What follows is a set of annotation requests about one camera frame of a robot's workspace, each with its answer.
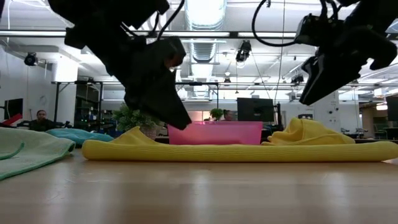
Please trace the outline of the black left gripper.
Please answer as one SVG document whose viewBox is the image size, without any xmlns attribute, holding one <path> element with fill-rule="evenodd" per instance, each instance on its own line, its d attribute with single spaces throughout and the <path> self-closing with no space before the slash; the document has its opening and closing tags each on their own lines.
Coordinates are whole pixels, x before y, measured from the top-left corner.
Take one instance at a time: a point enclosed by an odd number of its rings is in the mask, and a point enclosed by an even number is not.
<svg viewBox="0 0 398 224">
<path fill-rule="evenodd" d="M 106 69 L 124 87 L 124 100 L 130 109 L 179 130 L 192 123 L 175 89 L 176 72 L 170 70 L 181 65 L 187 55 L 178 37 L 150 44 L 144 37 L 112 37 L 106 50 Z"/>
</svg>

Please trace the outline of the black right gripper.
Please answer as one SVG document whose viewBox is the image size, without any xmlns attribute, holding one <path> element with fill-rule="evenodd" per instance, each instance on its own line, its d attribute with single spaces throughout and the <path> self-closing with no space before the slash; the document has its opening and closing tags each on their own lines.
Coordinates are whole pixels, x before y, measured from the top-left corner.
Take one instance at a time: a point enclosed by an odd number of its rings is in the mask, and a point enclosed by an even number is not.
<svg viewBox="0 0 398 224">
<path fill-rule="evenodd" d="M 397 57 L 397 46 L 384 35 L 365 26 L 344 30 L 334 36 L 320 53 L 304 61 L 302 70 L 308 80 L 299 102 L 312 105 L 360 77 L 368 59 L 371 70 L 388 67 Z"/>
</svg>

